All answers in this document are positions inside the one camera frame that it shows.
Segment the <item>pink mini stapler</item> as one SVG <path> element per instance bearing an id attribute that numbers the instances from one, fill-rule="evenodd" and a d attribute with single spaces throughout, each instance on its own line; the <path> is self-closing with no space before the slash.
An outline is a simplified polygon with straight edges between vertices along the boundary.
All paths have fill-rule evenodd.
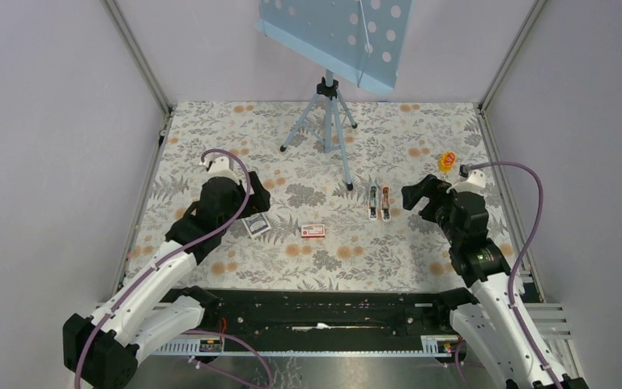
<path id="1" fill-rule="evenodd" d="M 391 220 L 390 214 L 390 188 L 388 186 L 383 186 L 381 188 L 381 219 L 383 221 Z"/>

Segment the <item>red white staple box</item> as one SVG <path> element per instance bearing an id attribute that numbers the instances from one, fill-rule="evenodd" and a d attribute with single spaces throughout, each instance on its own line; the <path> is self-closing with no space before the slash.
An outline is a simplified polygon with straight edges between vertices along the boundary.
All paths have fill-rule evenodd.
<path id="1" fill-rule="evenodd" d="M 303 224 L 300 227 L 300 236 L 303 239 L 325 238 L 326 226 L 323 224 Z"/>

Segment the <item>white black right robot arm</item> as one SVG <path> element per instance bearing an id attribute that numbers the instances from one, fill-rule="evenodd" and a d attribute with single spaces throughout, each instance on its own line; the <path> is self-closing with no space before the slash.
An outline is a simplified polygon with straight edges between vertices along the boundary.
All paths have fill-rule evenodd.
<path id="1" fill-rule="evenodd" d="M 455 185 L 429 174 L 401 189 L 406 210 L 428 199 L 419 215 L 441 229 L 452 267 L 465 283 L 438 294 L 433 326 L 445 334 L 456 331 L 500 388 L 585 388 L 586 380 L 571 377 L 544 341 L 514 286 L 511 266 L 488 236 L 488 210 L 476 192 L 484 183 L 475 170 Z"/>

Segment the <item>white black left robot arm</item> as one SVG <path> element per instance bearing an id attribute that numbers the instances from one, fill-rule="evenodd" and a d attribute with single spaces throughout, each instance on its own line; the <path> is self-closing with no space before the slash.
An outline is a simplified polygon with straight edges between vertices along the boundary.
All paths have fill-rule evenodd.
<path id="1" fill-rule="evenodd" d="M 72 314 L 64 323 L 63 361 L 75 387 L 123 388 L 147 357 L 182 332 L 214 330 L 219 312 L 198 287 L 162 310 L 155 307 L 220 245 L 230 224 L 267 212 L 270 198 L 254 171 L 246 182 L 231 173 L 210 177 L 144 268 L 93 313 Z"/>

